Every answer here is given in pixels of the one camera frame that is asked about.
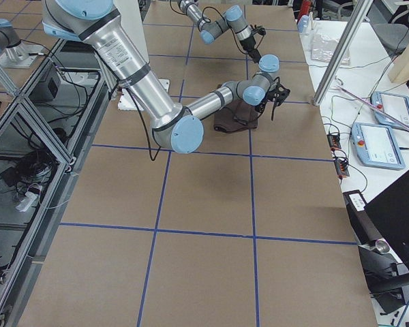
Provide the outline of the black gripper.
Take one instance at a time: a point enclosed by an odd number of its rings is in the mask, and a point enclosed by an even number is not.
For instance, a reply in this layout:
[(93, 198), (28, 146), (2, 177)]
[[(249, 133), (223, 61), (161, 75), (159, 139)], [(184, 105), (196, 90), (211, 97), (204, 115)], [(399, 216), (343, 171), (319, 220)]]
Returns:
[(239, 42), (252, 61), (258, 63), (262, 56), (258, 50), (258, 45), (256, 45), (255, 34), (264, 37), (266, 35), (266, 29), (262, 25), (247, 25), (239, 32)]
[[(271, 85), (271, 88), (268, 90), (267, 95), (265, 97), (265, 104), (272, 103), (272, 111), (271, 111), (271, 120), (274, 120), (275, 117), (275, 110), (278, 106), (281, 106), (284, 101), (290, 95), (290, 89), (286, 88), (280, 80), (275, 80)], [(258, 104), (255, 106), (255, 111), (258, 114), (262, 114), (264, 112), (265, 105)]]

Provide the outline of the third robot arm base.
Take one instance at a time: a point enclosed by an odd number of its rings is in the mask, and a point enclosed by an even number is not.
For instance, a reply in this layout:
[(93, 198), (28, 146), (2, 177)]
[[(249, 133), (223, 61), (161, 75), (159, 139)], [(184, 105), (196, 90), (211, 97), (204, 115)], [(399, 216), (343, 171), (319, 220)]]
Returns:
[(0, 65), (6, 68), (29, 68), (39, 55), (42, 45), (24, 43), (10, 21), (0, 18)]

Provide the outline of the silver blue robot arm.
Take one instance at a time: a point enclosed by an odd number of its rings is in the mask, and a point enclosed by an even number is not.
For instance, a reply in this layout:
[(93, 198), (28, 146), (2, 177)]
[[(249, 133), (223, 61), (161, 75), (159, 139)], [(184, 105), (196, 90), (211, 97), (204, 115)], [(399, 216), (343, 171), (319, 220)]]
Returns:
[(261, 111), (267, 102), (278, 107), (289, 96), (289, 89), (281, 85), (278, 76), (278, 57), (262, 56), (256, 48), (254, 36), (264, 34), (264, 29), (249, 25), (238, 5), (226, 10), (219, 20), (211, 21), (195, 1), (178, 2), (179, 13), (191, 19), (204, 43), (210, 44), (232, 31), (258, 64), (251, 79), (225, 82), (188, 106), (172, 101), (123, 29), (120, 11), (112, 1), (43, 1), (42, 5), (45, 33), (92, 46), (119, 86), (150, 116), (155, 142), (176, 153), (194, 152), (202, 143), (202, 120), (231, 102), (242, 100)]
[(224, 13), (212, 6), (200, 9), (197, 1), (177, 1), (177, 5), (179, 13), (191, 19), (205, 44), (211, 44), (225, 32), (231, 31), (235, 41), (239, 42), (236, 44), (238, 50), (248, 55), (253, 62), (260, 61), (262, 55), (255, 35), (264, 37), (266, 30), (262, 25), (249, 24), (239, 5), (233, 5)]

